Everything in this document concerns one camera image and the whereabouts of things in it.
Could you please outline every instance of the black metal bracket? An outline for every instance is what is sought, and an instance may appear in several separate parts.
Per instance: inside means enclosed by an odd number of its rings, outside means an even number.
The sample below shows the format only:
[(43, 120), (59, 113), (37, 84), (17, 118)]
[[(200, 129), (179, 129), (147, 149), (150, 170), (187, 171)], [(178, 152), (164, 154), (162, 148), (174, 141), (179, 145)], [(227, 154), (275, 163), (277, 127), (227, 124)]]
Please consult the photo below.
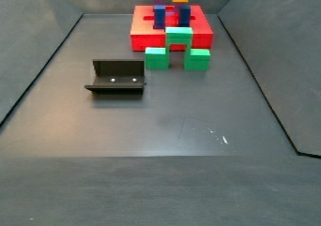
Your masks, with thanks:
[(95, 80), (85, 88), (92, 93), (119, 93), (138, 92), (143, 94), (146, 77), (143, 60), (92, 60), (95, 69)]

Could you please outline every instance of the gray floor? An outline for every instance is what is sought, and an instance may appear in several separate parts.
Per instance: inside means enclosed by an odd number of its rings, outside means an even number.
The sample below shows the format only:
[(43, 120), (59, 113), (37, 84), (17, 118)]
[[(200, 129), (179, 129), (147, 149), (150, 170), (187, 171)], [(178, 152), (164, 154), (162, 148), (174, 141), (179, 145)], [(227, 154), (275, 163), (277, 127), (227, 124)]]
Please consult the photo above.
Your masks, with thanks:
[(131, 51), (131, 15), (85, 15), (0, 131), (0, 157), (289, 156), (287, 138), (215, 15), (210, 70), (147, 70), (142, 100), (95, 98), (91, 59)]
[(0, 160), (1, 225), (318, 226), (313, 158)]

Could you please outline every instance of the white scratch mark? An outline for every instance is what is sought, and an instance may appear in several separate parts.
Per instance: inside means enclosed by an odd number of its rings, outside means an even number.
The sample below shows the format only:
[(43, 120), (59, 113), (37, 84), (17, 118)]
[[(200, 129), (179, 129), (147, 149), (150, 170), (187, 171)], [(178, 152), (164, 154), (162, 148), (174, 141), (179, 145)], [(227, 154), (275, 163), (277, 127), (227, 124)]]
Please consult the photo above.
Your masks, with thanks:
[(226, 143), (226, 144), (229, 144), (229, 142), (227, 142), (227, 140), (226, 140), (226, 137), (225, 137), (225, 136), (223, 136), (223, 141), (225, 141), (225, 143)]

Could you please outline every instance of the blue block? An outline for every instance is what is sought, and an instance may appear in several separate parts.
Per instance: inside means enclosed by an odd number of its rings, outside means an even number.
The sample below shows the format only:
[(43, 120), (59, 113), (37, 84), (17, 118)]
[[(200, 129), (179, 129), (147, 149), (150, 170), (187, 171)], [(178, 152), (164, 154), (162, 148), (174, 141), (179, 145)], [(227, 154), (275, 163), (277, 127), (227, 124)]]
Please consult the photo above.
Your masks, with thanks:
[(190, 27), (190, 20), (191, 20), (191, 6), (182, 5), (179, 7), (178, 26)]
[(166, 27), (166, 6), (154, 5), (154, 29), (164, 29)]

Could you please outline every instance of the red block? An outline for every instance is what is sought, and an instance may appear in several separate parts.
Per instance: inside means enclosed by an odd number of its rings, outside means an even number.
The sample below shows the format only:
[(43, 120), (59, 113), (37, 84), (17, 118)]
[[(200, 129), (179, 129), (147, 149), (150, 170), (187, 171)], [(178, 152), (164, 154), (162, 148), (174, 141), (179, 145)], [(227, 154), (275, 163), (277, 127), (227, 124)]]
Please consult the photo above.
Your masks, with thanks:
[[(172, 12), (172, 6), (166, 6), (167, 12)], [(210, 49), (214, 39), (211, 26), (207, 22), (202, 8), (190, 6), (190, 27), (192, 29), (194, 49)], [(166, 26), (176, 26), (176, 15), (166, 17)], [(152, 6), (136, 6), (132, 15), (130, 30), (131, 48), (134, 51), (144, 51), (147, 47), (166, 47), (166, 32), (163, 29), (152, 29)], [(184, 51), (184, 45), (171, 45), (171, 51)]]

